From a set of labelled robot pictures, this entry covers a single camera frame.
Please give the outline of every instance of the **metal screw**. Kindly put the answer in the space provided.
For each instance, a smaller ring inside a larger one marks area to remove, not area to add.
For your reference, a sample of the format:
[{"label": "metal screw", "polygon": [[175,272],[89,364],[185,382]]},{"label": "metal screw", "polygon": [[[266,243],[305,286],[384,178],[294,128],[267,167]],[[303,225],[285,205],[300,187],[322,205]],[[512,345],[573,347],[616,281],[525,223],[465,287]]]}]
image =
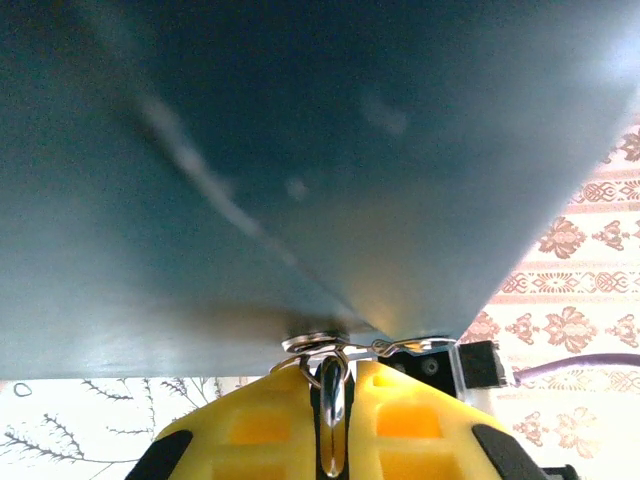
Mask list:
[{"label": "metal screw", "polygon": [[422,361],[422,371],[429,376],[435,375],[438,368],[438,362],[434,358],[426,358]]}]

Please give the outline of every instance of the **robot part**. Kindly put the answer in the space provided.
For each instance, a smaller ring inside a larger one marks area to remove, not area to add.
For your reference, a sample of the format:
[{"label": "robot part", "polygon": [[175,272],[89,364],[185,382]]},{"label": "robot part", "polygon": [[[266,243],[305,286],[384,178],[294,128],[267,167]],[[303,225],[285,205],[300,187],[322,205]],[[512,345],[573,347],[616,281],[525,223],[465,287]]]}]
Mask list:
[{"label": "robot part", "polygon": [[344,349],[303,349],[177,420],[127,480],[547,479],[493,417]]}]

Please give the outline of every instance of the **patterned wallpaper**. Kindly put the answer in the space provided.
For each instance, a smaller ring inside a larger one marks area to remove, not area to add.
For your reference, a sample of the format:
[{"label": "patterned wallpaper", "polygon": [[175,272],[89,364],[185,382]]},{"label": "patterned wallpaper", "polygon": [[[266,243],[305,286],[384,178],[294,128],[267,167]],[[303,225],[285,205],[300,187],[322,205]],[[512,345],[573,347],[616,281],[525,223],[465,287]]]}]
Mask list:
[{"label": "patterned wallpaper", "polygon": [[[491,339],[515,370],[638,353],[640,118],[572,196],[462,341]],[[251,381],[123,378],[0,383],[0,478],[122,479],[164,425]],[[575,368],[491,392],[542,466],[635,479],[640,371]]]},{"label": "patterned wallpaper", "polygon": [[[640,353],[640,118],[462,341],[485,339],[500,343],[515,370]],[[493,396],[497,416],[541,465],[571,463],[589,479],[640,478],[637,368],[575,368]]]}]

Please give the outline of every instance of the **metal hook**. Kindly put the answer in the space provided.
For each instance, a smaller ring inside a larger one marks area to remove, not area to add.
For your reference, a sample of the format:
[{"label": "metal hook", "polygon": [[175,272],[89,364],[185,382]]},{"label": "metal hook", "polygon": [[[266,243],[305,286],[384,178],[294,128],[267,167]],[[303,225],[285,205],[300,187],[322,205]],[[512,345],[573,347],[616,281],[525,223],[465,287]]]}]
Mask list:
[{"label": "metal hook", "polygon": [[348,368],[340,355],[327,357],[320,365],[320,464],[329,478],[338,477],[345,465]]}]

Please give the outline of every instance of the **yellow foam block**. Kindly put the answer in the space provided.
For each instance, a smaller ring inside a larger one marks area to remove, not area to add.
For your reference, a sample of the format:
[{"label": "yellow foam block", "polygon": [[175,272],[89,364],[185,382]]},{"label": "yellow foam block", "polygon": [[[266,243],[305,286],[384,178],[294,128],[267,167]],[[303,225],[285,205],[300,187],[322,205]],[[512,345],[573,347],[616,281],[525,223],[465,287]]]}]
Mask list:
[{"label": "yellow foam block", "polygon": [[489,415],[377,362],[359,362],[351,480],[500,480],[471,427]]},{"label": "yellow foam block", "polygon": [[313,480],[315,431],[309,383],[279,370],[195,410],[162,431],[193,439],[171,480]]},{"label": "yellow foam block", "polygon": [[[471,427],[492,417],[377,362],[359,362],[348,432],[351,480],[499,480]],[[309,383],[297,366],[167,427],[193,439],[171,480],[315,480]]]}]

